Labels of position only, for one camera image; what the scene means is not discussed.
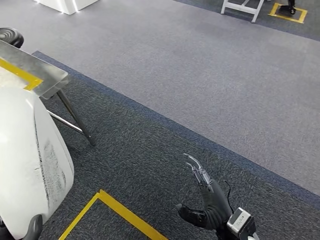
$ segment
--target white cabinet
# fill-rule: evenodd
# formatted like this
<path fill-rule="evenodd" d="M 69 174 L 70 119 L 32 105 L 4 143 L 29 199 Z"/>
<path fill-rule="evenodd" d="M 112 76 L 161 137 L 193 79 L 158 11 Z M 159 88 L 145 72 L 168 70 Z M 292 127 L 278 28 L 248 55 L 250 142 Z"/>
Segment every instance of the white cabinet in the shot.
<path fill-rule="evenodd" d="M 74 14 L 98 0 L 34 0 L 64 14 Z"/>

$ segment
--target metal table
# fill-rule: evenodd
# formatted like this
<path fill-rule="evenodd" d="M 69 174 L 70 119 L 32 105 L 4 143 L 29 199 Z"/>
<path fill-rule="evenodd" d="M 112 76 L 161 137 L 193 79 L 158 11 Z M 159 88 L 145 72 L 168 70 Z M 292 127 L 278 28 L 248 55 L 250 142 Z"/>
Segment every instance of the metal table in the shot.
<path fill-rule="evenodd" d="M 85 135 L 91 145 L 95 145 L 95 141 L 63 91 L 62 88 L 69 82 L 69 75 L 66 71 L 0 40 L 0 87 L 24 88 L 45 99 L 57 94 L 79 127 L 53 112 L 48 112 L 54 119 Z"/>

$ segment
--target dark gray carpet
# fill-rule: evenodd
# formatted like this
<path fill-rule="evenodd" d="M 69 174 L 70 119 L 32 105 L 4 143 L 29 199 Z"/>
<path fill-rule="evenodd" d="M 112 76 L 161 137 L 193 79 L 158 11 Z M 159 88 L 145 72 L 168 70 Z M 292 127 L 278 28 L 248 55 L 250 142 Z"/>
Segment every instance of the dark gray carpet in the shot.
<path fill-rule="evenodd" d="M 220 13 L 223 0 L 175 0 L 177 2 L 185 3 L 198 8 L 210 10 L 213 12 Z M 245 0 L 230 0 L 231 3 L 243 3 Z M 288 20 L 281 19 L 268 15 L 272 9 L 273 5 L 276 3 L 288 4 L 287 0 L 272 0 L 271 2 L 264 1 L 256 24 L 266 26 L 268 28 L 277 29 L 283 32 L 309 38 L 313 40 L 320 41 L 320 1 L 318 0 L 296 0 L 295 5 L 297 8 L 307 10 L 304 24 L 291 22 Z M 246 6 L 251 8 L 257 8 L 259 0 L 250 0 Z M 226 15 L 229 15 L 235 18 L 245 19 L 251 21 L 254 15 L 245 12 L 236 11 L 232 9 L 226 8 Z"/>
<path fill-rule="evenodd" d="M 69 100 L 97 139 L 92 147 L 83 136 L 57 123 L 75 166 L 69 194 L 45 225 L 42 239 L 58 239 L 99 189 L 103 189 L 172 240 L 214 240 L 212 231 L 183 222 L 174 209 L 177 203 L 201 207 L 202 200 L 190 170 L 186 152 L 200 160 L 227 192 L 230 202 L 256 218 L 261 240 L 318 239 L 320 211 L 248 169 L 218 157 L 195 141 L 146 117 L 118 99 L 73 78 L 65 89 Z M 45 106 L 72 121 L 57 97 Z M 144 236 L 106 206 L 97 202 L 71 232 L 69 240 L 143 239 Z"/>

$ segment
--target yellow floor marking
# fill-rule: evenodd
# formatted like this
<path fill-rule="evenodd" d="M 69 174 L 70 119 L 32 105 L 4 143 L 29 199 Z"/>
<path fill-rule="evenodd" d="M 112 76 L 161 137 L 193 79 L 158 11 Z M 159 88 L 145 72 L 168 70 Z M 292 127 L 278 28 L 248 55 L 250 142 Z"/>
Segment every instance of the yellow floor marking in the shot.
<path fill-rule="evenodd" d="M 91 206 L 92 206 L 97 199 L 99 198 L 99 193 L 96 193 L 91 200 L 90 200 L 84 209 L 82 209 L 78 216 L 76 216 L 66 231 L 64 231 L 59 240 L 66 239 L 77 223 L 80 221 Z"/>
<path fill-rule="evenodd" d="M 168 240 L 168 238 L 162 235 L 158 231 L 154 229 L 153 227 L 149 225 L 148 223 L 142 220 L 141 218 L 135 215 L 134 213 L 130 211 L 125 206 L 121 204 L 120 202 L 114 199 L 113 197 L 109 195 L 108 193 L 100 190 L 100 192 L 96 193 L 91 200 L 90 200 L 84 209 L 82 209 L 78 216 L 76 216 L 70 225 L 69 225 L 66 231 L 64 231 L 59 240 L 65 240 L 77 223 L 78 223 L 91 206 L 92 206 L 97 199 L 101 200 L 103 203 L 106 206 L 112 209 L 115 213 L 122 216 L 122 218 L 127 220 L 128 222 L 134 225 L 134 227 L 140 230 L 146 236 L 152 240 Z"/>
<path fill-rule="evenodd" d="M 300 23 L 300 24 L 303 24 L 304 20 L 306 18 L 306 16 L 307 15 L 308 11 L 307 10 L 304 10 L 304 9 L 301 9 L 301 8 L 295 8 L 297 11 L 300 11 L 301 15 L 300 16 L 299 19 L 294 19 L 291 17 L 288 17 L 288 16 L 284 16 L 284 15 L 279 15 L 279 14 L 275 14 L 275 12 L 277 11 L 277 9 L 280 6 L 282 6 L 283 4 L 280 4 L 280 3 L 277 3 L 275 2 L 272 9 L 270 11 L 270 13 L 269 14 L 269 16 L 272 16 L 272 17 L 277 17 L 277 18 L 280 18 L 280 19 L 285 19 L 285 20 L 289 20 L 291 22 L 295 22 L 295 23 Z"/>
<path fill-rule="evenodd" d="M 135 215 L 134 213 L 130 211 L 129 209 L 125 207 L 124 205 L 103 190 L 100 190 L 99 199 L 152 240 L 168 240 L 168 238 L 162 235 L 158 231 Z"/>

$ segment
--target robotic hand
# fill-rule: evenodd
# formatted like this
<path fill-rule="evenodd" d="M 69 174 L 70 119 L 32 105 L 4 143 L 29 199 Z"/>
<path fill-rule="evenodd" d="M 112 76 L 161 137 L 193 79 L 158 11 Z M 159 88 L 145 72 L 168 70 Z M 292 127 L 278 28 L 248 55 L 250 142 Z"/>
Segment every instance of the robotic hand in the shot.
<path fill-rule="evenodd" d="M 181 218 L 197 227 L 216 230 L 219 240 L 259 240 L 253 216 L 240 207 L 233 213 L 217 181 L 211 178 L 195 158 L 184 155 L 200 187 L 204 210 L 191 209 L 180 203 L 177 208 Z"/>

